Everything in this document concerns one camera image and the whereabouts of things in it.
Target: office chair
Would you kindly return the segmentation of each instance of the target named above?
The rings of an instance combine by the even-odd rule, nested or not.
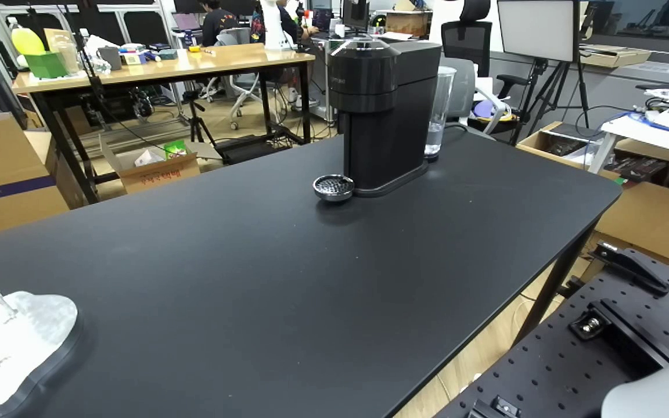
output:
[[[490,11],[490,0],[467,0],[465,10],[461,15],[461,22],[449,22],[442,25],[442,43],[443,43],[443,55],[447,59],[462,59],[472,60],[477,66],[477,76],[490,76],[490,40],[492,40],[492,23],[480,22]],[[484,96],[492,104],[492,119],[484,127],[486,134],[490,134],[497,124],[512,115],[512,106],[503,99],[510,96],[513,84],[526,84],[523,76],[500,74],[503,82],[500,97],[492,94],[492,88],[484,88],[477,84],[477,94]]]
[[[249,44],[249,31],[220,31],[216,37],[216,46],[231,46],[231,44]],[[231,97],[235,97],[232,109],[228,111],[228,119],[232,122],[232,127],[239,131],[239,119],[242,119],[242,106],[246,99],[260,99],[259,88],[260,88],[260,74],[259,73],[244,73],[244,74],[232,74],[232,76],[223,76],[223,88],[228,90]]]

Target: cardboard box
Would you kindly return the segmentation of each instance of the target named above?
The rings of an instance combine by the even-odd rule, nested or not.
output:
[[[519,144],[519,149],[572,166],[570,161],[536,149],[543,144],[541,132],[530,134]],[[622,196],[612,205],[612,209],[600,219],[594,227],[597,238],[616,245],[637,246],[650,255],[669,261],[669,188],[655,183],[631,183],[622,188]]]
[[[385,31],[389,32],[408,32],[413,37],[427,37],[432,15],[418,11],[390,11],[385,15]]]
[[[116,170],[116,175],[122,177],[126,192],[139,192],[146,188],[159,188],[159,187],[199,175],[197,155],[191,151],[187,155],[174,155],[170,161],[134,167],[134,161],[143,154],[144,154],[144,149],[134,149],[134,151],[126,151],[126,154],[111,154],[105,147],[105,159]]]
[[[0,231],[66,213],[53,177],[41,167],[11,115],[0,115]]]
[[[73,122],[75,132],[80,137],[98,131],[95,125],[89,124],[89,119],[87,119],[87,115],[84,115],[84,109],[80,104],[66,106],[62,111]]]
[[[654,52],[645,52],[645,50],[585,44],[582,52],[582,62],[590,68],[622,68],[622,66],[643,62],[650,55]]]
[[[55,151],[52,141],[52,132],[47,131],[26,131],[26,137],[30,147],[36,149],[39,162],[47,167],[47,173],[55,180],[55,188],[60,191],[62,200],[70,209],[87,207],[87,198],[77,183],[77,177],[73,175],[66,159]]]

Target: cable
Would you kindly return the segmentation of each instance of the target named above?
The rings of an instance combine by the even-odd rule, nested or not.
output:
[[[75,25],[75,22],[70,18],[73,11],[70,11],[68,3],[66,3],[66,5],[55,5],[55,10],[58,10],[58,15],[62,17],[62,22],[68,22],[68,25]],[[73,32],[75,32],[75,40],[77,40],[77,50],[80,50],[80,55],[81,55],[81,62],[84,62],[87,79],[89,79],[89,84],[91,84],[91,88],[94,88],[94,96],[95,96],[95,99],[98,99],[98,111],[102,111],[107,119],[116,122],[116,124],[118,124],[127,134],[132,134],[134,140],[149,144],[149,140],[146,140],[144,134],[131,131],[124,122],[118,122],[118,119],[110,111],[107,97],[105,97],[105,90],[102,90],[102,82],[100,82],[95,68],[91,66],[91,60],[89,60],[89,55],[87,55],[87,40],[81,40],[80,27],[73,27]]]
[[[576,119],[575,119],[575,125],[582,124],[582,119],[594,109],[619,109],[619,111],[630,111],[627,106],[616,106],[616,104],[597,104],[597,106],[589,106],[589,111],[582,111]]]

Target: black tabletop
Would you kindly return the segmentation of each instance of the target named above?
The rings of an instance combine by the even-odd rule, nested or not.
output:
[[[327,207],[312,144],[0,235],[0,288],[68,295],[80,339],[26,415],[385,415],[616,200],[474,137]]]

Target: coffee machine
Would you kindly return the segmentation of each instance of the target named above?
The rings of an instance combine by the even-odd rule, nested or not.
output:
[[[331,99],[356,196],[382,196],[421,175],[442,50],[424,40],[350,40],[331,59]]]

